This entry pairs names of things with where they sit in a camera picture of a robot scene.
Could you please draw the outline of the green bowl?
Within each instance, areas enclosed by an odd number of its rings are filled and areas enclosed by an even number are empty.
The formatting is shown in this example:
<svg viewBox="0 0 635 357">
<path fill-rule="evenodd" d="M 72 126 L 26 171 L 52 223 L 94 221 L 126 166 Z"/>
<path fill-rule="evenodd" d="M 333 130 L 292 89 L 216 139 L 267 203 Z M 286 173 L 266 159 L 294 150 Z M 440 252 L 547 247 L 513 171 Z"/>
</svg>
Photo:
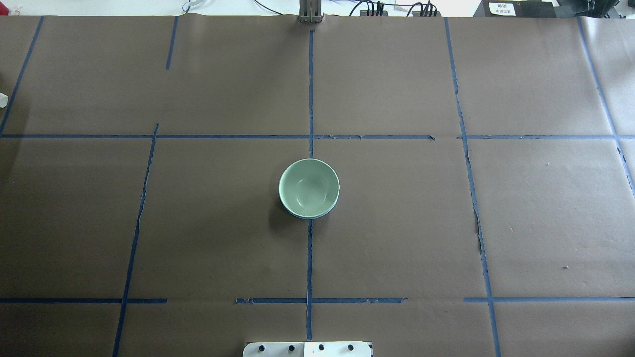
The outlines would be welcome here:
<svg viewBox="0 0 635 357">
<path fill-rule="evenodd" d="M 322 160 L 306 158 L 290 164 L 279 179 L 280 201 L 335 201 L 340 195 L 336 171 Z"/>
</svg>

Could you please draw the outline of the blue bowl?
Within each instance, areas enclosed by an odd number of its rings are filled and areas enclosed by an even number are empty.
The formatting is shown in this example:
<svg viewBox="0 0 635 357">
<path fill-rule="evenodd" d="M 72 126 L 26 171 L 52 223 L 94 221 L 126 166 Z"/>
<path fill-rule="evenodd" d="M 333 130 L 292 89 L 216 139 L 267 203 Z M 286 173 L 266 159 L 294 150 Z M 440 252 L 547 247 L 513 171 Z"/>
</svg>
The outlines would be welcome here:
<svg viewBox="0 0 635 357">
<path fill-rule="evenodd" d="M 299 219 L 317 219 L 329 214 L 338 203 L 338 200 L 333 202 L 313 202 L 313 201 L 281 201 L 284 209 Z"/>
</svg>

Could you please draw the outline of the white mounting pole with base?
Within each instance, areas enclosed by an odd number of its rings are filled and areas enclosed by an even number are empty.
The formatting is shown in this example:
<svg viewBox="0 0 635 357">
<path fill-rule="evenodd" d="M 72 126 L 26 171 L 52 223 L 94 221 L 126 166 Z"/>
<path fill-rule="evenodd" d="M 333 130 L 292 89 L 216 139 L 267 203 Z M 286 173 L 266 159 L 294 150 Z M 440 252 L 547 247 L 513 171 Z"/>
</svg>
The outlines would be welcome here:
<svg viewBox="0 0 635 357">
<path fill-rule="evenodd" d="M 243 357 L 372 357 L 365 341 L 261 342 L 245 345 Z"/>
</svg>

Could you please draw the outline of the black box with label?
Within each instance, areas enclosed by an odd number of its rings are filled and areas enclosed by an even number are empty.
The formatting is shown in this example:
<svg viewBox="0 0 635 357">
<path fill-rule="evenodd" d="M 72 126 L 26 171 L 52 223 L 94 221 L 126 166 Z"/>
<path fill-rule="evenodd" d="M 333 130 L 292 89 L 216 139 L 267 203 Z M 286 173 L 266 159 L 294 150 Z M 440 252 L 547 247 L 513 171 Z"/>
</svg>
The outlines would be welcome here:
<svg viewBox="0 0 635 357">
<path fill-rule="evenodd" d="M 481 0 L 474 18 L 557 18 L 552 2 L 541 0 Z"/>
</svg>

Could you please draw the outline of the aluminium frame post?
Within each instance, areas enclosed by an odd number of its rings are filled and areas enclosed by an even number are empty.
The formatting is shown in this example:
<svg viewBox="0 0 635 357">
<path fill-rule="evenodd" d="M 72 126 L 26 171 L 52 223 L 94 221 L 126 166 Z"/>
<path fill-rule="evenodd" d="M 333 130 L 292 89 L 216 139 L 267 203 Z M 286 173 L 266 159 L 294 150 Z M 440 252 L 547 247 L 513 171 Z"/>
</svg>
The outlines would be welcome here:
<svg viewBox="0 0 635 357">
<path fill-rule="evenodd" d="M 323 19 L 322 0 L 299 0 L 300 23 L 321 23 Z"/>
</svg>

